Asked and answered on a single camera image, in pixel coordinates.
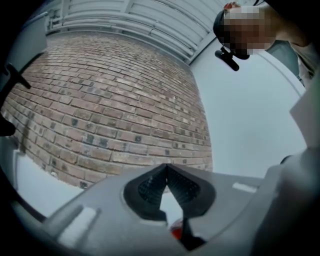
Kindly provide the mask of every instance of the garage door panel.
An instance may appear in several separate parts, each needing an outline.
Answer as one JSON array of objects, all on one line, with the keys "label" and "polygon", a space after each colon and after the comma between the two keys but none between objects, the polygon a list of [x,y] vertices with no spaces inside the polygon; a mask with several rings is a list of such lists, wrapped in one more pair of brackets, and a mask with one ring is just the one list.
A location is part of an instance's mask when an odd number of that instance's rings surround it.
[{"label": "garage door panel", "polygon": [[90,10],[108,10],[120,11],[123,1],[88,1],[88,0],[73,0],[70,2],[68,14],[74,14],[81,11]]},{"label": "garage door panel", "polygon": [[220,12],[220,10],[223,8],[224,4],[223,1],[218,0],[199,0],[201,3],[203,3],[210,12],[214,13],[215,15]]},{"label": "garage door panel", "polygon": [[[138,12],[131,12],[131,14],[135,14],[135,15],[140,15],[140,16],[142,16],[142,15],[144,15],[145,13],[138,11]],[[175,33],[181,34],[182,36],[186,37],[188,40],[190,40],[192,43],[194,43],[194,44],[196,44],[196,45],[198,45],[199,42],[201,42],[202,39],[203,39],[201,36],[199,36],[199,35],[196,34],[196,33],[193,33],[192,31],[190,31],[190,30],[188,30],[188,29],[180,29],[179,31],[177,31],[177,30],[175,30],[175,29],[172,29],[172,30],[173,30]]]},{"label": "garage door panel", "polygon": [[187,32],[186,30],[190,30],[188,34],[192,32],[202,38],[207,34],[205,29],[180,11],[156,1],[138,0],[132,5],[131,12],[143,12],[143,15],[157,19],[168,26],[174,25],[177,30],[182,29],[185,32]]},{"label": "garage door panel", "polygon": [[201,17],[201,21],[207,25],[209,28],[212,27],[213,21],[212,16],[213,12],[206,7],[200,0],[177,0],[177,4],[179,4],[183,9],[188,11],[194,17]]},{"label": "garage door panel", "polygon": [[[155,38],[155,39],[158,39],[158,40],[160,40],[160,41],[164,41],[161,37],[159,37],[159,36],[157,36],[157,35],[155,35],[155,34],[153,34],[152,37]],[[187,56],[188,56],[188,54],[187,54],[185,51],[182,51],[179,47],[177,47],[177,46],[174,45],[173,43],[168,42],[168,41],[165,41],[165,43],[166,43],[168,46],[170,46],[170,47],[176,49],[177,51],[183,53],[184,55],[187,55]]]}]

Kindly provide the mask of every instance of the brick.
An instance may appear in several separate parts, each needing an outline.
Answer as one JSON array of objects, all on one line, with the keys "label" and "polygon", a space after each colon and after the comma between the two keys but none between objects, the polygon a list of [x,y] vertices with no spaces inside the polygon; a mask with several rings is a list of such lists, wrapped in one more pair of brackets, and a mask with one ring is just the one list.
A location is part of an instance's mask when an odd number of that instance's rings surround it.
[{"label": "brick", "polygon": [[161,110],[154,107],[154,106],[150,106],[148,104],[145,104],[143,102],[139,102],[139,101],[136,101],[136,100],[133,100],[133,99],[130,99],[128,101],[128,104],[130,106],[135,106],[137,108],[140,108],[140,109],[144,109],[144,110],[148,110],[150,112],[153,112],[153,113],[157,113],[157,114],[161,114]]},{"label": "brick", "polygon": [[114,72],[112,70],[109,70],[109,69],[103,69],[103,68],[100,68],[98,70],[98,72],[101,72],[103,73],[102,77],[104,76],[112,76],[112,77],[119,77],[119,78],[124,78],[125,75],[124,74],[121,74],[121,73],[118,73],[118,72]]},{"label": "brick", "polygon": [[34,104],[33,102],[31,101],[26,101],[25,104],[24,104],[28,109],[31,109],[33,110],[35,107],[36,107],[36,104]]},{"label": "brick", "polygon": [[90,77],[91,77],[91,75],[89,75],[89,74],[79,74],[78,75],[78,78],[85,79],[85,80],[89,80]]},{"label": "brick", "polygon": [[78,70],[79,70],[79,68],[75,68],[75,67],[72,67],[69,69],[70,72],[77,72]]},{"label": "brick", "polygon": [[36,150],[32,150],[32,152],[34,152],[37,157],[39,157],[43,162],[45,162],[48,165],[50,163],[50,154],[45,150],[40,149],[38,146],[36,146],[35,149]]},{"label": "brick", "polygon": [[160,137],[160,138],[164,138],[164,139],[170,138],[170,134],[166,131],[163,131],[163,130],[152,129],[151,134],[155,137]]},{"label": "brick", "polygon": [[55,131],[58,134],[64,134],[65,133],[65,127],[60,124],[60,123],[56,123],[48,118],[43,118],[42,119],[42,125],[52,131]]},{"label": "brick", "polygon": [[128,141],[128,142],[140,142],[138,141],[139,139],[137,139],[137,137],[140,138],[140,141],[141,141],[141,136],[134,134],[132,132],[119,130],[116,135],[116,138],[119,140]]},{"label": "brick", "polygon": [[42,96],[43,93],[44,93],[44,91],[31,87],[31,88],[29,89],[29,93],[35,94],[35,95],[38,95],[38,96]]},{"label": "brick", "polygon": [[32,157],[33,161],[40,167],[42,168],[43,170],[46,169],[47,165],[45,162],[43,162],[39,157],[37,157],[36,155],[34,155]]},{"label": "brick", "polygon": [[75,162],[77,162],[78,156],[71,151],[62,149],[60,152],[60,158],[71,164],[74,164]]},{"label": "brick", "polygon": [[149,98],[151,100],[157,101],[157,102],[161,101],[160,97],[158,97],[156,95],[153,95],[153,94],[150,94],[150,93],[147,93],[147,92],[144,92],[142,90],[134,89],[132,92],[135,93],[135,94],[144,96],[146,98]]},{"label": "brick", "polygon": [[142,117],[150,118],[150,119],[153,117],[152,112],[144,110],[144,109],[140,109],[140,108],[137,108],[135,114],[138,116],[142,116]]},{"label": "brick", "polygon": [[86,143],[93,144],[95,140],[95,136],[93,136],[92,134],[87,134],[86,137],[83,138],[82,140],[85,140]]},{"label": "brick", "polygon": [[105,117],[105,116],[95,116],[93,122],[100,123],[102,125],[110,126],[113,128],[117,126],[116,119]]},{"label": "brick", "polygon": [[131,86],[133,88],[136,88],[136,89],[139,89],[139,90],[142,90],[144,87],[140,84],[137,84],[135,82],[132,82],[132,81],[129,81],[129,80],[125,80],[125,79],[122,79],[122,78],[116,78],[115,79],[117,82],[121,83],[121,84],[124,84],[124,85],[127,85],[127,86]]},{"label": "brick", "polygon": [[123,118],[123,120],[129,121],[132,123],[136,123],[136,124],[141,124],[144,126],[149,126],[149,127],[151,127],[151,123],[152,123],[152,121],[150,119],[146,119],[141,116],[127,114],[127,113],[125,113],[122,118]]},{"label": "brick", "polygon": [[173,143],[172,140],[166,140],[166,139],[157,139],[157,144],[159,147],[164,147],[164,148],[172,148]]},{"label": "brick", "polygon": [[84,80],[84,79],[80,79],[80,78],[72,78],[69,80],[70,82],[73,82],[75,84],[80,84],[80,85],[86,85],[86,86],[92,86],[94,84],[94,82],[90,81],[90,80]]},{"label": "brick", "polygon": [[90,121],[93,123],[99,124],[102,117],[103,116],[99,115],[99,114],[92,114]]},{"label": "brick", "polygon": [[107,65],[99,64],[99,63],[95,63],[95,62],[88,62],[87,65],[88,66],[93,66],[95,68],[102,68],[102,69],[107,69],[109,67]]},{"label": "brick", "polygon": [[71,102],[72,99],[73,99],[72,97],[62,95],[59,101],[61,103],[63,103],[63,104],[67,104],[68,105]]},{"label": "brick", "polygon": [[87,68],[88,70],[91,70],[91,71],[98,71],[99,68],[98,67],[95,67],[95,66],[88,66]]},{"label": "brick", "polygon": [[44,108],[44,107],[42,107],[42,106],[40,106],[40,105],[37,105],[37,106],[35,107],[34,111],[37,112],[37,113],[39,113],[39,114],[41,114],[41,115],[44,115],[44,116],[46,116],[46,117],[49,117],[49,116],[51,116],[51,114],[52,114],[52,110],[47,109],[47,108]]},{"label": "brick", "polygon": [[131,127],[131,131],[137,134],[145,134],[145,135],[150,135],[151,133],[151,128],[146,127],[140,124],[133,124]]},{"label": "brick", "polygon": [[148,153],[148,147],[146,145],[129,143],[128,152],[138,155],[146,155]]},{"label": "brick", "polygon": [[98,126],[96,130],[96,134],[106,136],[109,138],[115,138],[117,135],[117,130],[104,127],[104,126]]},{"label": "brick", "polygon": [[109,75],[109,74],[102,74],[101,76],[108,80],[114,80],[116,78],[114,75]]},{"label": "brick", "polygon": [[77,164],[81,167],[88,168],[90,170],[95,170],[102,173],[108,172],[109,163],[105,161],[93,160],[87,157],[79,156]]},{"label": "brick", "polygon": [[125,85],[125,84],[122,84],[122,83],[119,83],[118,87],[119,87],[120,89],[129,91],[129,92],[131,92],[131,91],[133,90],[133,88],[132,88],[131,86],[128,86],[128,85]]},{"label": "brick", "polygon": [[100,97],[97,97],[97,96],[94,96],[94,95],[90,95],[90,94],[86,94],[83,99],[85,101],[93,102],[93,103],[98,103],[101,100]]},{"label": "brick", "polygon": [[73,141],[70,138],[66,138],[64,136],[56,135],[55,137],[55,142],[56,145],[64,147],[66,149],[71,150],[72,152],[75,153],[80,153],[82,152],[82,145],[76,141]]},{"label": "brick", "polygon": [[29,120],[26,126],[33,130],[36,133],[36,135],[42,136],[44,134],[44,128],[41,125],[35,123],[34,121]]},{"label": "brick", "polygon": [[170,118],[170,119],[176,119],[177,118],[177,115],[175,115],[175,114],[173,114],[171,112],[165,111],[165,110],[162,110],[160,113],[161,113],[161,115],[163,115],[163,116],[165,116],[167,118]]},{"label": "brick", "polygon": [[53,92],[53,93],[58,93],[60,91],[61,87],[58,87],[58,86],[52,86],[50,88],[50,91]]},{"label": "brick", "polygon": [[96,113],[102,113],[104,110],[104,108],[100,105],[97,105],[97,104],[91,103],[91,102],[87,102],[87,101],[84,101],[81,99],[77,99],[77,98],[74,98],[70,104],[71,104],[71,106],[75,106],[75,107],[78,107],[81,109],[86,109],[86,110],[96,112]]},{"label": "brick", "polygon": [[48,92],[48,91],[46,91],[46,92],[44,92],[43,93],[43,95],[42,95],[42,97],[44,97],[44,98],[47,98],[47,99],[50,99],[50,100],[53,100],[53,101],[59,101],[59,99],[60,99],[60,95],[58,95],[58,94],[56,94],[56,93],[52,93],[52,92]]},{"label": "brick", "polygon": [[78,76],[78,73],[77,72],[69,72],[69,71],[61,71],[60,75],[76,78]]},{"label": "brick", "polygon": [[128,147],[127,142],[119,141],[119,140],[114,140],[114,139],[109,139],[107,142],[107,148],[113,151],[126,151]]},{"label": "brick", "polygon": [[115,124],[115,127],[116,127],[116,128],[119,128],[119,129],[121,129],[121,130],[130,131],[130,130],[131,130],[131,127],[132,127],[132,124],[129,123],[129,122],[126,122],[126,121],[117,120],[117,121],[116,121],[116,124]]},{"label": "brick", "polygon": [[116,163],[151,166],[154,164],[153,158],[148,156],[137,156],[127,153],[113,152],[112,161]]},{"label": "brick", "polygon": [[176,157],[176,155],[173,155],[173,152],[176,150],[174,149],[165,149],[157,146],[149,146],[148,148],[148,154],[152,156],[167,156],[167,157]]},{"label": "brick", "polygon": [[83,121],[68,115],[64,117],[62,123],[91,133],[94,133],[97,128],[97,126],[91,122]]},{"label": "brick", "polygon": [[91,81],[94,81],[94,82],[98,82],[98,83],[101,83],[101,84],[105,84],[105,85],[109,85],[109,86],[117,86],[117,83],[110,80],[110,79],[106,79],[106,78],[103,78],[103,77],[99,77],[99,76],[92,76],[90,78]]},{"label": "brick", "polygon": [[154,128],[158,128],[160,130],[168,131],[168,132],[173,132],[174,131],[174,128],[173,128],[172,125],[161,123],[161,122],[158,122],[158,121],[155,121],[155,120],[152,120],[151,126],[154,127]]},{"label": "brick", "polygon": [[28,137],[29,140],[31,140],[33,143],[36,143],[37,134],[33,132],[32,130],[25,131],[25,135]]},{"label": "brick", "polygon": [[131,76],[128,76],[128,75],[124,76],[124,79],[132,81],[134,83],[136,83],[138,81],[137,78],[134,78],[134,77],[131,77]]},{"label": "brick", "polygon": [[85,119],[85,120],[89,120],[91,115],[92,115],[92,113],[90,113],[86,110],[83,110],[83,109],[77,109],[74,113],[75,117]]},{"label": "brick", "polygon": [[131,93],[129,91],[123,90],[123,89],[119,89],[117,87],[112,87],[110,86],[108,89],[109,92],[115,93],[115,94],[119,94],[134,100],[138,100],[139,99],[139,95],[136,95],[134,93]]},{"label": "brick", "polygon": [[141,78],[141,73],[134,71],[134,70],[130,70],[130,71],[126,71],[126,70],[122,70],[121,71],[122,74],[127,75],[129,77],[135,78],[135,79],[140,79]]},{"label": "brick", "polygon": [[67,89],[71,89],[71,90],[80,90],[82,88],[82,84],[76,84],[76,83],[73,83],[73,82],[65,82],[61,86],[65,87]]},{"label": "brick", "polygon": [[73,177],[71,175],[66,174],[66,183],[75,186],[75,187],[80,187],[81,189],[87,189],[88,186],[90,185],[89,181],[83,181],[79,178]]},{"label": "brick", "polygon": [[109,67],[109,70],[114,71],[114,72],[118,72],[118,73],[121,71],[120,68],[116,68],[116,67],[113,67],[113,66]]},{"label": "brick", "polygon": [[100,76],[101,73],[100,72],[96,72],[96,71],[91,71],[89,70],[89,67],[87,69],[83,69],[80,68],[78,73],[82,73],[82,74],[86,74],[86,75],[91,75],[91,76]]},{"label": "brick", "polygon": [[74,165],[70,165],[70,164],[63,164],[62,165],[62,171],[64,171],[65,173],[68,173],[72,176],[75,176],[77,178],[80,179],[84,179],[85,178],[85,170],[80,169]]},{"label": "brick", "polygon": [[64,117],[64,114],[62,113],[59,113],[57,111],[51,111],[51,114],[49,115],[49,117],[57,122],[61,122],[61,120],[63,119]]},{"label": "brick", "polygon": [[109,161],[111,157],[111,151],[110,150],[105,150],[102,148],[97,148],[93,146],[88,146],[84,145],[82,152],[83,155],[86,155],[87,157],[95,158],[95,159],[100,159],[100,160],[105,160]]},{"label": "brick", "polygon": [[75,141],[82,141],[83,137],[85,136],[85,133],[83,131],[79,131],[70,127],[67,127],[65,129],[64,134],[68,138],[71,138]]},{"label": "brick", "polygon": [[175,120],[177,120],[177,121],[179,121],[179,122],[182,122],[182,123],[185,123],[185,124],[188,124],[188,125],[191,124],[191,121],[190,121],[190,120],[188,120],[188,119],[186,119],[186,118],[183,118],[183,117],[181,117],[181,116],[177,116],[177,115],[172,115],[172,114],[171,114],[169,117],[171,117],[171,118],[174,117]]},{"label": "brick", "polygon": [[51,108],[69,115],[73,115],[76,112],[76,108],[59,102],[53,102]]},{"label": "brick", "polygon": [[77,63],[78,61],[72,59],[65,59],[62,61],[63,63]]},{"label": "brick", "polygon": [[124,96],[121,96],[121,95],[117,95],[117,94],[112,95],[111,99],[113,101],[117,101],[117,102],[128,103],[128,98],[127,97],[124,97]]},{"label": "brick", "polygon": [[113,100],[109,100],[109,99],[102,99],[100,104],[110,107],[110,108],[114,108],[114,109],[118,109],[118,110],[122,110],[125,112],[129,112],[129,113],[134,113],[136,111],[135,107],[129,106],[127,104],[123,104],[117,101],[113,101]]},{"label": "brick", "polygon": [[84,173],[84,179],[93,183],[97,183],[101,180],[104,180],[106,177],[107,175],[105,173],[98,171],[85,170]]},{"label": "brick", "polygon": [[81,88],[81,91],[89,93],[89,94],[98,95],[100,97],[104,97],[107,99],[110,99],[111,96],[113,95],[111,92],[105,91],[104,89],[97,89],[94,86],[93,87],[83,86]]},{"label": "brick", "polygon": [[156,120],[156,121],[162,122],[164,124],[169,124],[169,125],[176,126],[176,127],[180,127],[180,125],[181,125],[180,122],[175,121],[175,120],[173,120],[171,118],[162,116],[162,115],[154,115],[153,119]]},{"label": "brick", "polygon": [[184,129],[180,129],[180,128],[174,127],[174,133],[175,134],[180,134],[180,135],[186,135],[187,131],[184,130]]},{"label": "brick", "polygon": [[46,129],[43,133],[43,137],[53,143],[55,141],[56,134],[53,131]]},{"label": "brick", "polygon": [[168,106],[166,106],[166,105],[164,105],[164,104],[162,104],[162,103],[157,103],[157,104],[155,104],[155,106],[156,106],[157,108],[159,108],[159,109],[162,109],[162,110],[171,112],[171,113],[173,113],[173,114],[175,114],[175,115],[178,114],[178,111],[177,111],[177,110],[173,109],[172,107],[168,107]]},{"label": "brick", "polygon": [[192,142],[190,137],[186,137],[186,136],[182,136],[182,135],[174,134],[174,133],[169,134],[169,139],[173,140],[173,141],[185,142],[185,143]]},{"label": "brick", "polygon": [[42,124],[43,119],[44,119],[44,117],[42,115],[37,114],[37,113],[35,113],[35,115],[33,117],[33,121],[35,121],[39,125]]},{"label": "brick", "polygon": [[64,89],[64,88],[59,91],[59,94],[67,95],[67,96],[70,96],[73,98],[79,98],[79,99],[85,96],[85,94],[81,91],[73,90],[73,89]]}]

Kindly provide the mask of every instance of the white stripe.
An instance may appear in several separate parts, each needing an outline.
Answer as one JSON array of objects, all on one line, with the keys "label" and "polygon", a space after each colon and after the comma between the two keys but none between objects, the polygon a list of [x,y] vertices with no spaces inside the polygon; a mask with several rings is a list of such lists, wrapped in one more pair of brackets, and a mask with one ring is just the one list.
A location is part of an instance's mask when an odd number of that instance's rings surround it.
[{"label": "white stripe", "polygon": [[257,187],[256,186],[249,186],[249,185],[246,185],[246,184],[243,184],[243,183],[239,183],[239,182],[234,183],[232,185],[232,188],[236,189],[236,190],[242,190],[242,191],[245,191],[245,192],[248,192],[248,193],[256,193],[257,192]]},{"label": "white stripe", "polygon": [[97,211],[92,208],[84,208],[82,212],[65,228],[63,233],[58,237],[57,241],[68,247],[74,248],[77,241],[88,230],[89,225],[97,215]]}]

